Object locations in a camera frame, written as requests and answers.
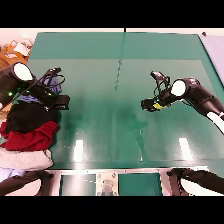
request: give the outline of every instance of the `white wall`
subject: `white wall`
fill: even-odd
[[[0,28],[0,45],[12,40],[30,38],[35,40],[38,32],[123,32],[123,28]],[[127,28],[127,32],[162,32],[224,36],[224,28]]]

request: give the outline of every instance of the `robotic arm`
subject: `robotic arm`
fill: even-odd
[[[161,72],[151,72],[150,75],[156,80],[159,94],[155,95],[154,91],[154,98],[142,100],[143,110],[159,111],[176,101],[186,100],[188,104],[185,104],[209,118],[224,134],[224,107],[214,95],[201,86],[197,79],[177,79],[171,86],[169,76],[164,76]]]
[[[63,77],[58,75],[60,71],[61,68],[49,69],[37,80],[30,69],[23,63],[17,62],[4,68],[0,71],[0,110],[20,95],[25,94],[36,97],[44,105],[56,110],[68,110],[70,97],[68,95],[57,95],[50,90],[52,78],[56,76]],[[44,84],[46,78],[49,79],[47,85]]]

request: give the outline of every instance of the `red cloth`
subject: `red cloth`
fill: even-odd
[[[46,150],[52,143],[54,134],[58,131],[58,124],[48,121],[34,131],[22,134],[10,131],[5,133],[7,122],[3,122],[0,127],[0,134],[8,139],[0,146],[9,151],[40,151]]]

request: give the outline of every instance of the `white circular joint cover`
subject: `white circular joint cover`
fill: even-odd
[[[186,84],[183,80],[177,80],[174,82],[171,93],[175,96],[182,96],[186,91]]]
[[[29,68],[22,63],[15,64],[14,73],[19,79],[24,81],[33,79]]]

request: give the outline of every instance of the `green table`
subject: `green table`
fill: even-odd
[[[209,165],[224,176],[224,138],[211,122],[181,103],[159,113],[140,107],[153,97],[152,70],[172,80],[194,76],[224,103],[222,84],[197,35],[39,33],[28,66],[38,77],[61,67],[63,94],[71,97],[51,148],[52,169]],[[183,158],[180,138],[188,140],[193,160]]]

